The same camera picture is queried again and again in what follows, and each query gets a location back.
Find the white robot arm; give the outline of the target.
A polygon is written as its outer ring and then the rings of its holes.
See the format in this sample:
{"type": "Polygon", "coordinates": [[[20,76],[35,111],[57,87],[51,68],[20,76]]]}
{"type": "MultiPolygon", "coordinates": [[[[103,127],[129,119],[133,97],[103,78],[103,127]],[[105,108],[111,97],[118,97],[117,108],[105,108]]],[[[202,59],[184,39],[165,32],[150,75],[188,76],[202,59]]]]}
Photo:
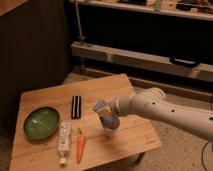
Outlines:
{"type": "Polygon", "coordinates": [[[100,100],[96,111],[101,118],[135,114],[157,120],[213,143],[213,111],[167,102],[166,94],[159,88],[118,96],[110,102],[100,100]]]}

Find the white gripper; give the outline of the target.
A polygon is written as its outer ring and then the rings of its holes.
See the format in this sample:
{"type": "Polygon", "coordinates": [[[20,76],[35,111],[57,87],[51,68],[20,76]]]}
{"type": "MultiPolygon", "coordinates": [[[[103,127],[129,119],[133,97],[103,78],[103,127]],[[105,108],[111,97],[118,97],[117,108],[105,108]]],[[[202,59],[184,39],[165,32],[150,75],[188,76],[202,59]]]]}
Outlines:
{"type": "Polygon", "coordinates": [[[104,107],[99,110],[99,117],[104,127],[116,130],[120,126],[120,120],[109,107],[104,107]]]}

